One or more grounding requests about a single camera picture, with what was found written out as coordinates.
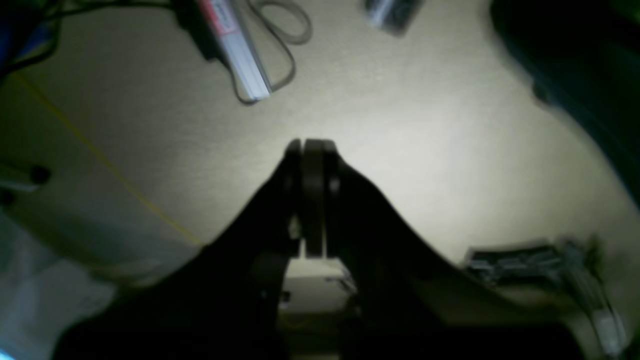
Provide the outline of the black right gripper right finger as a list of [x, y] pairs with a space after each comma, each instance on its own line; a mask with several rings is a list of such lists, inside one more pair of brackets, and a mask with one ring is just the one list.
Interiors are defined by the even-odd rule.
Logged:
[[362, 331], [349, 360], [583, 360], [566, 325], [489, 291], [436, 253], [379, 189], [314, 141], [314, 256], [339, 259]]

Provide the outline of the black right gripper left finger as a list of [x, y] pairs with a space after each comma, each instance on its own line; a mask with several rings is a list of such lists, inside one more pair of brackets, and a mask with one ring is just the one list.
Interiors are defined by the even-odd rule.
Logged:
[[290, 260], [316, 254], [306, 176], [316, 142], [295, 139], [224, 232], [158, 284], [70, 326], [54, 360], [289, 360], [277, 330]]

